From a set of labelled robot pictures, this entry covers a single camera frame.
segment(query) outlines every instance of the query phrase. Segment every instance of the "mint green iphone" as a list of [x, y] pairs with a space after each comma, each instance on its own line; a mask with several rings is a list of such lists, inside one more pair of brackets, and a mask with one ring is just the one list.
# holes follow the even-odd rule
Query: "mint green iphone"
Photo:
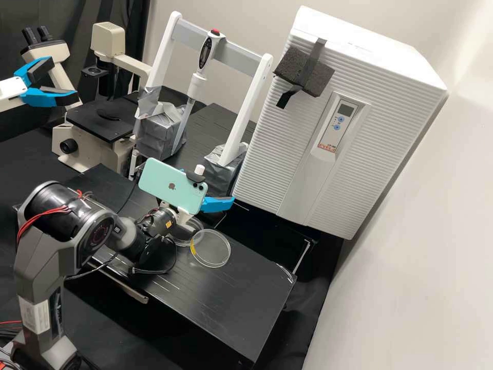
[[195, 183], [184, 172], [155, 158], [146, 161], [139, 188], [189, 214], [199, 213], [207, 193], [205, 182]]

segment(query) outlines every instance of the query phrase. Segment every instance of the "petri dish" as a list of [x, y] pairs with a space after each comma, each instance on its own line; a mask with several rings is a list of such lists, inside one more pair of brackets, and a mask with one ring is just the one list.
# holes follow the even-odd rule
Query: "petri dish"
[[[169, 237], [173, 239], [177, 246], [179, 247], [189, 247], [190, 241], [197, 234], [198, 231], [203, 230], [204, 225], [199, 219], [192, 217], [189, 219], [184, 226], [176, 225]], [[197, 235], [195, 243], [199, 243], [202, 239], [201, 235]]]
[[224, 266], [231, 256], [230, 242], [213, 229], [198, 231], [192, 238], [190, 251], [198, 262], [211, 268]]

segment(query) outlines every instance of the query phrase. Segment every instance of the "ribbed side panel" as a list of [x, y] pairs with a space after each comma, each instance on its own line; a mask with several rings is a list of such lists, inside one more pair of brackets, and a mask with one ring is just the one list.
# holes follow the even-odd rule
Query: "ribbed side panel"
[[[291, 35], [289, 46], [309, 53], [312, 43]], [[291, 85], [274, 79], [235, 195], [276, 212], [331, 91], [367, 101], [370, 113], [337, 158], [307, 220], [309, 226], [351, 239], [445, 93], [327, 49], [320, 60], [336, 72], [319, 98], [299, 92], [279, 109], [277, 100]]]
[[273, 79], [233, 191], [238, 199], [274, 213], [327, 104], [327, 98], [313, 99], [299, 92], [286, 109], [276, 107], [291, 86]]

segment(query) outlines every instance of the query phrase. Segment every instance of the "yellow label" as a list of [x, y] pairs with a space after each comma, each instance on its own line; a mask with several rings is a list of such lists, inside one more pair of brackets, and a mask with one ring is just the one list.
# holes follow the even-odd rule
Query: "yellow label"
[[195, 251], [195, 245], [193, 239], [190, 241], [190, 251], [192, 251], [193, 255], [197, 255], [197, 252]]

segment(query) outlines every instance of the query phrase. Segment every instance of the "control panel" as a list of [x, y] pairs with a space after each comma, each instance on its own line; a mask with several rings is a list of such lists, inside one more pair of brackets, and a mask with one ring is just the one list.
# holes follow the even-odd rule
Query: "control panel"
[[357, 109], [358, 106], [356, 104], [341, 99], [317, 147], [321, 150], [335, 153]]

